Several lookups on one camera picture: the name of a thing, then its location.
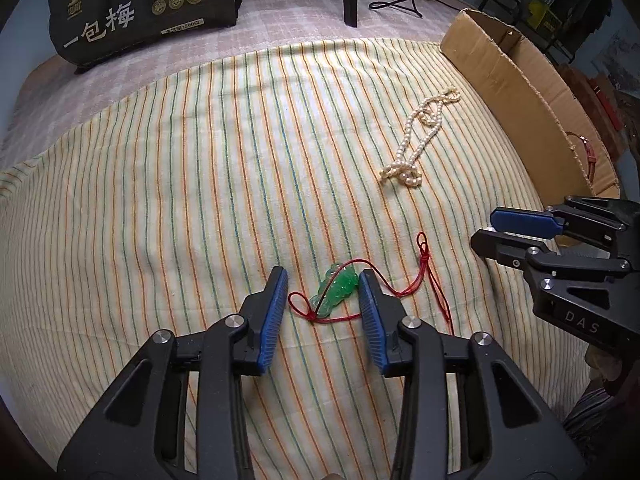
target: screw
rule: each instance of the screw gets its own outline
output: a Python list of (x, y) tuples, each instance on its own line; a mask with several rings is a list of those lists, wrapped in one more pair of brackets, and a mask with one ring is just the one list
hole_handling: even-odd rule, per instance
[(238, 328), (242, 326), (242, 323), (244, 323), (244, 317), (239, 314), (232, 314), (225, 319), (225, 325), (229, 328)]
[(407, 328), (418, 328), (422, 324), (422, 320), (415, 316), (404, 316), (402, 324)]
[(476, 332), (474, 334), (474, 341), (480, 346), (487, 346), (494, 342), (494, 338), (491, 337), (487, 332)]
[(151, 339), (153, 340), (154, 343), (163, 345), (164, 343), (169, 341), (169, 339), (171, 339), (171, 332), (169, 332), (168, 330), (157, 330), (151, 336)]

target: green jade pendant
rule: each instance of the green jade pendant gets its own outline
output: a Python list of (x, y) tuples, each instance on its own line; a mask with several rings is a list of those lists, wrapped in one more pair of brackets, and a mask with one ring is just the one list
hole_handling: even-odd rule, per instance
[[(318, 295), (311, 298), (310, 303), (313, 310), (318, 306), (318, 301), (320, 301), (322, 293), (340, 265), (341, 264), (333, 264), (329, 267), (329, 270), (324, 276), (324, 280), (320, 282), (320, 286), (318, 287)], [(331, 314), (331, 311), (335, 306), (345, 298), (348, 298), (356, 288), (358, 288), (358, 275), (356, 274), (356, 270), (353, 268), (353, 265), (346, 266), (340, 271), (340, 274), (338, 274), (334, 282), (329, 287), (324, 300), (322, 300), (320, 309), (318, 310), (318, 317), (327, 317)]]

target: white label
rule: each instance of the white label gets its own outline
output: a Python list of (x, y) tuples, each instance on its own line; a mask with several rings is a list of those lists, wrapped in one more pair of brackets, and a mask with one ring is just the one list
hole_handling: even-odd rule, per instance
[(171, 32), (180, 32), (181, 30), (187, 30), (188, 28), (197, 27), (203, 24), (204, 24), (204, 20), (200, 18), (198, 20), (193, 20), (192, 22), (187, 22), (181, 25), (176, 25), (175, 27), (166, 28), (165, 30), (162, 31), (162, 34), (170, 34)]

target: striped fabric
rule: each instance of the striped fabric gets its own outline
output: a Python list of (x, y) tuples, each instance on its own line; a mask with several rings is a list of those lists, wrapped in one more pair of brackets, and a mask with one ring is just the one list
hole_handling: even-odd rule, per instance
[[(408, 113), (449, 86), (462, 99), (420, 158), (422, 187), (380, 185)], [(205, 329), (274, 265), (309, 296), (331, 263), (356, 256), (404, 286), (419, 230), (458, 335), (494, 334), (560, 416), (586, 384), (581, 343), (532, 316), (516, 271), (469, 247), (495, 206), (540, 200), (437, 44), (317, 41), (182, 70), (0, 180), (0, 365), (29, 414), (24, 432), (52, 465), (156, 329)], [(427, 286), (404, 306), (446, 329)], [(244, 382), (257, 477), (388, 478), (400, 399), (400, 381), (370, 362), (359, 320), (315, 326), (287, 312), (270, 371)]]

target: black package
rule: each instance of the black package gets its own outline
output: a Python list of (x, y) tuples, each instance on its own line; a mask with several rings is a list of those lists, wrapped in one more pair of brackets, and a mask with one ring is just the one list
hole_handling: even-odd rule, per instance
[(242, 0), (49, 0), (56, 51), (82, 68), (194, 27), (235, 25)]

